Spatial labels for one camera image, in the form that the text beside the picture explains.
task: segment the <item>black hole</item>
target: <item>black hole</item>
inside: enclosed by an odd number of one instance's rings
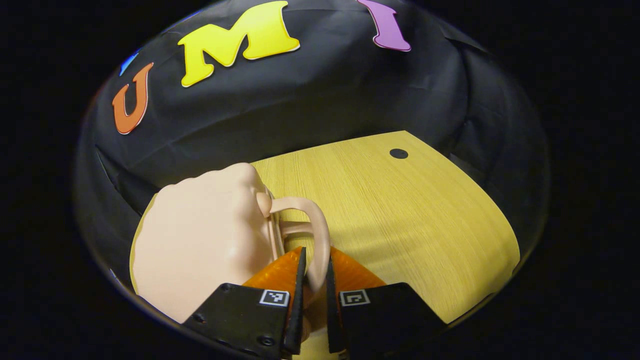
[[[396,159],[406,159],[409,156],[409,153],[402,149],[391,149],[389,154]]]
[[[193,314],[191,315],[191,318],[199,323],[207,323],[207,320],[204,320],[204,316],[202,316],[201,314]]]
[[[275,340],[266,335],[258,337],[258,342],[266,347],[272,347],[273,345],[276,345]]]

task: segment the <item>light wood surface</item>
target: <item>light wood surface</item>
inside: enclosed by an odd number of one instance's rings
[[[391,149],[408,152],[405,159]],[[283,154],[252,164],[275,197],[316,202],[333,246],[387,284],[407,282],[446,323],[499,290],[520,259],[508,221],[491,198],[447,158],[406,131]],[[282,220],[306,221],[295,210]],[[312,238],[297,237],[287,251]],[[300,359],[327,351],[324,298],[307,311],[314,333]]]

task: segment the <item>letter m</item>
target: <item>letter m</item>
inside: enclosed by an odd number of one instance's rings
[[[185,75],[182,86],[189,87],[213,74],[213,65],[204,62],[204,53],[229,67],[236,61],[240,44],[248,37],[243,52],[248,60],[297,50],[300,41],[289,36],[282,19],[287,1],[272,1],[245,11],[230,30],[212,24],[202,26],[180,39],[184,45]]]

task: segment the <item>mug handle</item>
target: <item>mug handle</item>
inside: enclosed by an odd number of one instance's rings
[[[314,230],[313,228],[311,228],[311,223],[308,221],[281,221],[280,233],[282,234],[282,238],[284,239],[291,234],[313,234]]]
[[[271,201],[271,214],[282,210],[296,209],[304,212],[311,222],[311,232],[314,235],[314,257],[308,266],[307,279],[309,287],[316,293],[326,278],[329,267],[329,255],[331,254],[331,238],[329,237],[329,227],[320,207],[313,201],[304,197],[281,197]],[[308,231],[307,224],[300,224],[299,229],[291,229],[289,233]]]

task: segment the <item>purple letter i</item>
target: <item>purple letter i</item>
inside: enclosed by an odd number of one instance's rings
[[[369,9],[373,22],[376,24],[378,34],[373,37],[373,42],[376,45],[393,50],[411,50],[411,45],[404,41],[404,38],[402,37],[400,27],[394,17],[394,14],[396,13],[395,10],[388,6],[376,3],[375,1],[358,0],[358,2]]]

